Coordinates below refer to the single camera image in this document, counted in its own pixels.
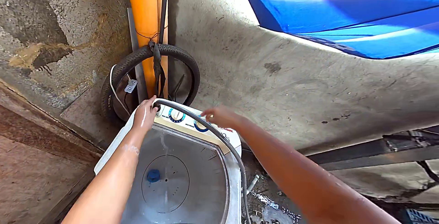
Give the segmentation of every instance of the white washing machine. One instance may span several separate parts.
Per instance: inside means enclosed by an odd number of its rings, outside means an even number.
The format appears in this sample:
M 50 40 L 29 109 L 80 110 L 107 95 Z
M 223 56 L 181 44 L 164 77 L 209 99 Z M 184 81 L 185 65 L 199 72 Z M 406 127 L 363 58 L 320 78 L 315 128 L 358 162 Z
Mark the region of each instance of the white washing machine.
M 201 111 L 172 103 L 195 115 Z M 94 168 L 96 175 L 133 125 L 134 113 Z M 236 131 L 213 127 L 241 155 Z M 241 223 L 241 173 L 229 148 L 188 115 L 161 104 L 139 154 L 123 224 Z

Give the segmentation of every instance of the bicycle tire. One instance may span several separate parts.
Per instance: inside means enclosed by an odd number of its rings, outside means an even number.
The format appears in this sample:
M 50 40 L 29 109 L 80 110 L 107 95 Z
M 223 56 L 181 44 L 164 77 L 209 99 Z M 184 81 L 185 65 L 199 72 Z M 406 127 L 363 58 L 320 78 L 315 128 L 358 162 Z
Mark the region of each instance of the bicycle tire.
M 182 61 L 189 68 L 191 72 L 192 83 L 189 95 L 183 103 L 184 105 L 189 106 L 194 101 L 194 98 L 198 92 L 198 87 L 200 86 L 200 70 L 198 68 L 197 62 L 195 62 L 194 58 L 189 53 L 176 46 L 165 44 L 156 44 L 156 46 L 158 46 L 160 55 L 174 57 L 175 59 Z M 140 64 L 143 60 L 150 57 L 152 57 L 152 51 L 149 49 L 148 46 L 141 47 L 126 56 L 113 69 L 113 87 L 117 89 L 123 77 L 128 72 L 133 70 L 137 64 Z M 117 101 L 114 98 L 114 93 L 110 86 L 110 74 L 108 74 L 107 79 L 105 80 L 101 89 L 102 114 L 114 124 L 122 127 L 125 125 L 126 122 L 120 119 L 120 117 L 116 114 L 116 111 L 113 109 L 112 103 L 114 100 Z

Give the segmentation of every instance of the blue cloth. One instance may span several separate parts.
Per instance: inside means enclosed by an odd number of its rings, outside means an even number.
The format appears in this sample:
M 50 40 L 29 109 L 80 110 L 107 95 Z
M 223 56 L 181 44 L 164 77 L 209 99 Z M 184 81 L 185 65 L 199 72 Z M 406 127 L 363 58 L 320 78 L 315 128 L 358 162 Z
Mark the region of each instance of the blue cloth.
M 249 0 L 262 27 L 387 59 L 439 49 L 439 0 Z
M 146 175 L 146 179 L 151 183 L 157 182 L 160 180 L 160 172 L 157 169 L 151 169 Z

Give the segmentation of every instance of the human hand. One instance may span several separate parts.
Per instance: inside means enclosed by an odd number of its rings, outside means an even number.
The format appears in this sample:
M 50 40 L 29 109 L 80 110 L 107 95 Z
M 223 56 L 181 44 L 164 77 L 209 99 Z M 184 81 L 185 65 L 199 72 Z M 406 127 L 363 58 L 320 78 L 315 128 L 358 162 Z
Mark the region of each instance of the human hand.
M 142 101 L 139 107 L 137 107 L 132 130 L 141 131 L 143 135 L 146 135 L 146 132 L 151 130 L 155 114 L 158 110 L 158 108 L 152 108 L 152 103 L 155 99 L 156 96 L 154 95 L 149 100 Z
M 206 121 L 216 124 L 221 128 L 236 129 L 236 126 L 241 122 L 242 116 L 234 113 L 231 109 L 225 106 L 214 107 L 205 110 L 201 116 L 206 116 Z

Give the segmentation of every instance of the wet floor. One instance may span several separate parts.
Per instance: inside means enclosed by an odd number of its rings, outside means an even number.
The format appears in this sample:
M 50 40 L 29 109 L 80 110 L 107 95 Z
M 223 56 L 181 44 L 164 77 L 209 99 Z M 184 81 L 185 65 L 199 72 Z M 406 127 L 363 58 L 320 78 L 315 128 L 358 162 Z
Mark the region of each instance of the wet floor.
M 260 176 L 255 187 L 247 195 L 249 214 L 253 224 L 305 224 L 297 206 L 279 189 L 262 168 L 256 157 L 248 150 L 242 151 L 247 173 L 247 185 Z

